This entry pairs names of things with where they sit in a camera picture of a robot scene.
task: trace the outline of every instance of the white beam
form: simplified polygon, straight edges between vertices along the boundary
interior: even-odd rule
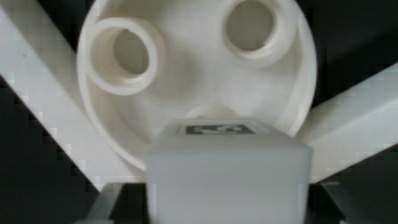
[[[398,64],[310,111],[298,138],[317,182],[398,143]]]
[[[95,188],[141,182],[84,116],[76,57],[35,0],[0,1],[0,30],[0,74]]]

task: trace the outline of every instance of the round hole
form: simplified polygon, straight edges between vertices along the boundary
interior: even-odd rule
[[[273,16],[264,4],[257,1],[241,2],[228,14],[225,34],[236,48],[257,50],[271,34]]]
[[[156,27],[141,19],[102,19],[86,32],[86,74],[99,88],[132,95],[147,88],[164,64]]]
[[[141,74],[147,70],[148,55],[138,36],[127,31],[120,31],[113,43],[113,56],[122,69],[132,74]]]

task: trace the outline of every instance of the white plastic part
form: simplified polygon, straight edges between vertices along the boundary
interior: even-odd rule
[[[398,64],[310,111],[298,139],[317,182],[398,143]]]
[[[296,134],[314,93],[312,38],[294,1],[259,2],[275,19],[264,50],[255,51],[257,53],[244,52],[246,55],[257,54],[257,57],[246,56],[243,64],[225,55],[236,55],[236,51],[230,51],[227,42],[220,41],[225,40],[227,18],[236,21],[236,27],[252,25],[252,6],[241,4],[237,10],[243,13],[230,14],[236,1],[97,0],[93,3],[77,47],[79,90],[100,135],[120,157],[140,169],[145,169],[143,152],[166,122],[196,116],[205,105],[228,108],[232,112],[227,116],[236,114],[239,117],[252,117],[287,135]],[[166,52],[166,66],[150,85],[138,88],[140,92],[131,88],[134,90],[129,93],[138,94],[129,96],[120,96],[127,95],[124,91],[111,91],[97,84],[95,78],[92,79],[95,74],[90,74],[86,66],[92,63],[90,52],[86,53],[95,36],[92,29],[102,21],[120,17],[140,18],[156,27]],[[131,51],[136,58],[141,52],[131,46],[115,44],[113,52],[127,55]]]
[[[252,120],[172,121],[145,157],[150,224],[301,224],[310,155]]]
[[[148,65],[141,74],[131,73],[118,65],[113,45],[122,31],[131,32],[147,48]],[[84,69],[95,85],[115,95],[132,95],[148,86],[164,63],[164,44],[152,25],[138,18],[102,19],[86,31]]]
[[[97,190],[106,183],[141,182],[83,111],[76,57],[35,0],[1,0],[0,28],[1,77]]]

